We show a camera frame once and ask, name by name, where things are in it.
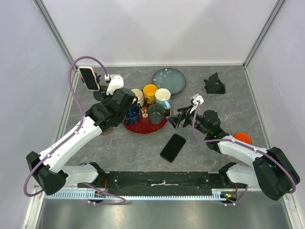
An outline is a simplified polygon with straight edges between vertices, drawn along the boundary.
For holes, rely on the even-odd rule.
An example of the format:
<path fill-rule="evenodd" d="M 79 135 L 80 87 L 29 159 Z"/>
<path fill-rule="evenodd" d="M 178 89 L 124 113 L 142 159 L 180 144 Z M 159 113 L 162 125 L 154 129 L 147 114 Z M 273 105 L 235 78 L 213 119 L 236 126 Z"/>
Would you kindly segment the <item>black phone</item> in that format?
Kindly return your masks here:
<path fill-rule="evenodd" d="M 165 145 L 160 153 L 160 156 L 167 162 L 172 163 L 178 156 L 179 152 L 186 143 L 186 139 L 178 134 L 173 134 L 168 143 Z"/>

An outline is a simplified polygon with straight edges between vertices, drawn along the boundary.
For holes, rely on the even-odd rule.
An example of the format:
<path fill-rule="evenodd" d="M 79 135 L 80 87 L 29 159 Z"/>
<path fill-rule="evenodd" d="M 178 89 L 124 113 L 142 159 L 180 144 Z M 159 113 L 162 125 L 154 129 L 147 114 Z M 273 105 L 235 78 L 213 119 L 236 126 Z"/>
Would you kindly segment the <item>black folding phone stand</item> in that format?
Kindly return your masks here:
<path fill-rule="evenodd" d="M 225 94 L 225 85 L 219 79 L 218 72 L 211 75 L 208 79 L 204 79 L 204 83 L 207 94 Z"/>

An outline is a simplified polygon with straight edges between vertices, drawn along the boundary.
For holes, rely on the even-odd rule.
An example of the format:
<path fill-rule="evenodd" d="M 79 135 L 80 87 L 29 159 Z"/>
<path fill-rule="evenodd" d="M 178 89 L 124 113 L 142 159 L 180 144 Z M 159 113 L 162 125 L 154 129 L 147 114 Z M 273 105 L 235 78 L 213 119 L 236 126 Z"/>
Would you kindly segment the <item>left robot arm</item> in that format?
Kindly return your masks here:
<path fill-rule="evenodd" d="M 39 154 L 32 151 L 26 156 L 33 177 L 45 194 L 52 195 L 68 183 L 90 183 L 101 187 L 105 177 L 96 163 L 82 169 L 80 166 L 65 166 L 66 162 L 93 138 L 117 127 L 129 109 L 137 104 L 135 93 L 119 88 L 105 100 L 96 103 L 85 112 L 78 124 L 54 145 Z"/>

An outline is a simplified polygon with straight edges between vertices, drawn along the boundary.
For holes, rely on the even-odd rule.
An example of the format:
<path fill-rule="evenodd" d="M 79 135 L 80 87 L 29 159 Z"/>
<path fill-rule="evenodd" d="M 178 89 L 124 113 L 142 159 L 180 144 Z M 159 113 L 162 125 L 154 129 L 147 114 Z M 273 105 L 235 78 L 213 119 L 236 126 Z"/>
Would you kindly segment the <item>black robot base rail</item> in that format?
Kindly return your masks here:
<path fill-rule="evenodd" d="M 91 183 L 117 196 L 199 196 L 212 189 L 245 188 L 235 185 L 224 173 L 111 171 Z"/>

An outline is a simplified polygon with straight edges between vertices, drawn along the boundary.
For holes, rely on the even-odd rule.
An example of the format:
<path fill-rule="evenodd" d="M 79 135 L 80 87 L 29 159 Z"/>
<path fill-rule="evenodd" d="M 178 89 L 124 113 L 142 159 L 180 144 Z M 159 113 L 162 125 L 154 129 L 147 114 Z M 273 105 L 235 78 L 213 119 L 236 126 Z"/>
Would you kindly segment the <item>orange mug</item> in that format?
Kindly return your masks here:
<path fill-rule="evenodd" d="M 242 142 L 245 142 L 247 144 L 250 144 L 250 145 L 252 144 L 251 137 L 248 134 L 244 133 L 244 132 L 235 133 L 234 134 L 234 138 L 237 139 L 237 140 L 240 140 Z"/>

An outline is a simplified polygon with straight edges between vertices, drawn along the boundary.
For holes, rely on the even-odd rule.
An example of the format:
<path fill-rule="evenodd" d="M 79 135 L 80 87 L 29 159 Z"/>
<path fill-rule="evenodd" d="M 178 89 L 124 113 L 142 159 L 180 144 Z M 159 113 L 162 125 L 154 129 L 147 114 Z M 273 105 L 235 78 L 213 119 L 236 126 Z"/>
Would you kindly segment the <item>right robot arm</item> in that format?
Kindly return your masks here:
<path fill-rule="evenodd" d="M 228 155 L 245 163 L 245 166 L 233 164 L 218 176 L 222 187 L 228 188 L 234 183 L 259 187 L 272 200 L 278 200 L 285 194 L 296 191 L 300 177 L 284 152 L 278 147 L 270 149 L 255 147 L 229 135 L 221 128 L 217 112 L 206 110 L 198 114 L 193 106 L 178 109 L 178 115 L 166 119 L 174 128 L 180 124 L 192 126 L 193 131 L 201 132 L 202 140 L 218 153 Z"/>

